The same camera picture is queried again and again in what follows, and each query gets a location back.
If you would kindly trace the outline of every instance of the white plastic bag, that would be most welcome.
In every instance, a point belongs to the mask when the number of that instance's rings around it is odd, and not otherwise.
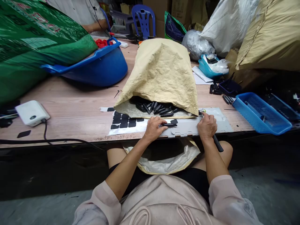
[[[259,0],[220,0],[201,37],[208,40],[218,56],[240,48]]]
[[[163,160],[150,161],[143,156],[138,162],[138,167],[147,174],[172,174],[184,170],[200,153],[199,148],[191,138],[179,138],[182,142],[183,153]],[[123,148],[128,154],[136,142],[125,142]]]
[[[227,64],[230,63],[230,61],[228,61],[226,59],[221,59],[217,63],[214,63],[214,64],[208,63],[207,59],[211,60],[213,58],[214,59],[217,58],[217,55],[216,54],[209,54],[206,57],[204,57],[204,60],[214,73],[226,74],[226,73],[229,72]]]
[[[200,37],[201,32],[189,30],[183,37],[182,45],[190,52],[190,58],[198,61],[201,55],[215,53],[214,47],[204,38]]]
[[[215,73],[222,73],[222,74],[226,74],[229,72],[229,69],[227,67],[227,64],[230,63],[228,60],[226,59],[221,59],[220,61],[218,61],[217,63],[214,64],[208,64],[209,67],[212,69],[213,72]]]

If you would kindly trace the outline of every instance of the black cable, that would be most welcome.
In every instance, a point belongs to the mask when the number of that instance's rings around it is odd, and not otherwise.
[[[47,120],[46,119],[42,119],[42,123],[45,124],[45,131],[44,131],[44,140],[48,141],[47,138],[46,138],[46,132],[47,132]]]
[[[59,148],[60,150],[63,150],[61,147],[53,145],[51,142],[59,142],[59,141],[77,141],[77,142],[81,142],[84,144],[88,144],[91,147],[95,148],[95,149],[100,149],[103,150],[95,145],[93,145],[90,142],[84,141],[84,140],[80,140],[80,139],[73,139],[73,138],[63,138],[63,139],[47,139],[46,138],[46,133],[47,133],[47,120],[46,119],[42,119],[42,123],[45,124],[45,131],[44,131],[44,140],[32,140],[32,141],[12,141],[12,140],[2,140],[0,139],[0,144],[37,144],[37,143],[48,143],[49,145],[52,145],[54,147]]]
[[[95,15],[93,15],[93,16],[95,17],[95,19],[96,19],[96,20],[97,20],[97,22],[99,23],[99,20],[98,20],[98,17],[97,17],[97,13],[96,13],[96,10],[95,10],[95,9],[96,9],[96,7],[94,7],[94,6],[92,5],[92,3],[91,3],[91,0],[89,0],[89,1],[90,1],[90,4],[91,4],[91,6],[92,6],[92,8],[93,8],[94,12],[95,12]],[[110,36],[110,34],[107,32],[107,30],[106,30],[106,29],[104,30],[104,32],[106,32],[106,33],[108,34],[108,36],[109,36],[109,37],[111,37],[111,36]]]
[[[32,141],[13,141],[13,140],[2,140],[0,139],[0,144],[38,144],[38,143],[49,143],[49,142],[61,142],[61,141],[76,141],[76,142],[81,142],[84,144],[88,144],[91,147],[97,149],[97,150],[102,150],[102,148],[99,148],[95,145],[93,145],[90,142],[80,140],[80,139],[74,139],[74,138],[62,138],[62,139],[47,139],[47,140],[32,140]]]

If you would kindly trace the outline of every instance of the yellow sack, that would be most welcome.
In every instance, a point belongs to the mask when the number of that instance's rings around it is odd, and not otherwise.
[[[239,50],[236,69],[300,71],[299,0],[260,0]]]
[[[197,91],[188,50],[169,39],[143,41],[137,51],[134,68],[114,109],[131,118],[150,118],[129,102],[140,96],[159,103],[172,103],[184,110],[170,118],[192,118],[198,115]]]

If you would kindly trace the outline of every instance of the green woven sack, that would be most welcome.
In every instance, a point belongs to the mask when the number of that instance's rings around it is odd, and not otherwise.
[[[0,105],[47,76],[41,65],[70,66],[97,49],[85,29],[39,0],[0,0]]]

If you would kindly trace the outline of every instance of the woman's left hand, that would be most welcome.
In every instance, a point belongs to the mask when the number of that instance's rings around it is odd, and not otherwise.
[[[150,120],[148,120],[147,129],[143,139],[149,143],[156,140],[163,131],[168,129],[168,127],[160,127],[160,125],[163,125],[164,123],[167,123],[167,121],[161,119],[160,117],[151,117]]]

